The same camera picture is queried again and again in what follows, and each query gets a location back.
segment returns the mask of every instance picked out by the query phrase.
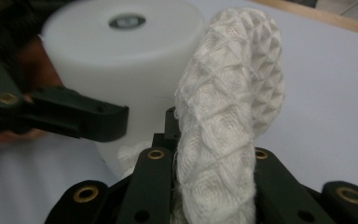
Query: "white fabric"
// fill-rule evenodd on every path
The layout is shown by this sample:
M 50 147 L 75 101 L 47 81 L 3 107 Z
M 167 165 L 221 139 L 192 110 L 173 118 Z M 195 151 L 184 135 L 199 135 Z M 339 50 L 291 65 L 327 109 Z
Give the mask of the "white fabric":
M 185 223 L 183 215 L 189 223 L 255 222 L 253 140 L 282 105 L 280 55 L 279 30 L 264 12 L 213 17 L 176 93 L 182 137 L 172 223 Z

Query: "white foam roll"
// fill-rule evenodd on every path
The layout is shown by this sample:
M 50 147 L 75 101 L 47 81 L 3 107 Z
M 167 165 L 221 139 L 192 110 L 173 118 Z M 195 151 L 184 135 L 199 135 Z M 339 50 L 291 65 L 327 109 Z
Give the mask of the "white foam roll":
M 202 15 L 176 0 L 94 0 L 69 4 L 48 19 L 43 45 L 63 84 L 130 108 L 127 134 L 97 144 L 122 175 L 121 147 L 162 133 L 165 111 L 204 30 Z

